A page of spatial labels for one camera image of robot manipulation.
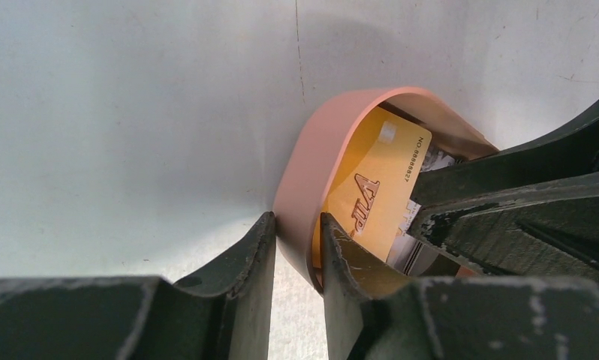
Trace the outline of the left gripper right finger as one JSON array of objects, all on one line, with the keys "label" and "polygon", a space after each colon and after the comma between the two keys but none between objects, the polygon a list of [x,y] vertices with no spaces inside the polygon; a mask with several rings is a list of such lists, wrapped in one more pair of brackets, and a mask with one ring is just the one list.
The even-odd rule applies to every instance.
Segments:
[{"label": "left gripper right finger", "polygon": [[331,359],[599,359],[590,280],[407,277],[320,223]]}]

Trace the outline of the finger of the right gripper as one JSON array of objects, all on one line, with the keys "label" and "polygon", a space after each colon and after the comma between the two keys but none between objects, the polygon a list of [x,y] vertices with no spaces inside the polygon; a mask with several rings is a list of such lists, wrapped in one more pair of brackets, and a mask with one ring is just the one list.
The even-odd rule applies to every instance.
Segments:
[{"label": "finger of the right gripper", "polygon": [[599,172],[423,207],[408,232],[479,274],[599,284]]},{"label": "finger of the right gripper", "polygon": [[411,199],[429,206],[599,171],[599,99],[530,142],[490,156],[423,172]]}]

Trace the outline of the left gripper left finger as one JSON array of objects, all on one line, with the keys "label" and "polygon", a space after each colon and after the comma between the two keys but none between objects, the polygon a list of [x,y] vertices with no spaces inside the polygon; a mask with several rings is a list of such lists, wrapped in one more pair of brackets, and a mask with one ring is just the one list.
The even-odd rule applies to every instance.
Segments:
[{"label": "left gripper left finger", "polygon": [[265,359],[275,216],[176,282],[0,279],[0,359]]}]

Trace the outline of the pink oval tray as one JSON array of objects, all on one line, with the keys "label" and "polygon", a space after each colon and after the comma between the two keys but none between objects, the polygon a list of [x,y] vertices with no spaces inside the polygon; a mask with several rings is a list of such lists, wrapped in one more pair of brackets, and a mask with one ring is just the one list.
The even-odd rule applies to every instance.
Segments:
[{"label": "pink oval tray", "polygon": [[[323,286],[320,217],[324,200],[353,132],[376,107],[432,133],[420,173],[495,153],[484,135],[424,88],[371,88],[326,101],[301,130],[273,205],[281,252],[316,290]],[[410,197],[399,234],[383,263],[394,266],[413,246],[414,239],[406,231],[418,208]]]}]

